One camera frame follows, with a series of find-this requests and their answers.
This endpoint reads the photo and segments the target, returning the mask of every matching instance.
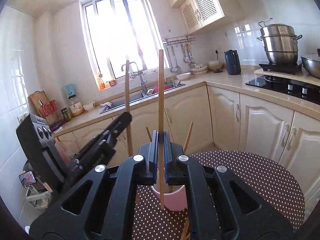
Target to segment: polka dot tablecloth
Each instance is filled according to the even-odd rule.
[[[292,224],[296,231],[304,220],[304,195],[295,178],[278,163],[247,152],[216,151],[191,155],[202,165],[230,168],[249,187]],[[140,203],[136,203],[133,239],[171,240],[181,238],[188,212],[161,210],[160,201],[150,186],[138,186]]]

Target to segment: round table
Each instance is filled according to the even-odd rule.
[[[294,231],[302,225],[305,212],[303,192],[291,173],[278,163],[260,155],[237,151],[205,152],[190,156],[203,166],[227,166],[286,217]],[[151,186],[138,186],[137,194],[140,203],[135,205],[133,239],[180,240],[187,210],[161,210],[160,201]]]

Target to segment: stove knob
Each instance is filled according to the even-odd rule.
[[[292,91],[292,90],[293,90],[293,84],[292,84],[292,83],[289,83],[289,84],[288,84],[288,90],[289,90],[289,91]]]
[[[42,130],[44,132],[44,135],[49,139],[49,133],[45,127],[42,127]]]
[[[40,127],[38,127],[38,134],[40,135],[41,138],[43,138],[43,131],[41,130]]]
[[[306,95],[308,93],[308,89],[306,87],[302,87],[302,94]]]

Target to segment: silver screw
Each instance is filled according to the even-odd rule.
[[[225,173],[227,171],[227,167],[223,166],[223,165],[219,165],[217,167],[217,171],[221,172],[221,173]]]
[[[140,162],[143,160],[143,156],[141,154],[137,154],[133,157],[133,160],[136,161],[136,162]]]
[[[178,160],[181,162],[186,162],[187,160],[189,160],[189,157],[187,155],[180,155],[178,156]]]
[[[94,170],[96,172],[103,172],[105,169],[106,169],[106,167],[104,165],[102,165],[102,164],[99,164],[94,168]]]

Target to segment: pink container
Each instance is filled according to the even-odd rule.
[[[151,186],[151,188],[160,200],[160,192],[156,191],[153,186]],[[164,193],[164,206],[171,211],[181,211],[186,209],[188,205],[185,186],[183,185],[177,191],[172,193]]]

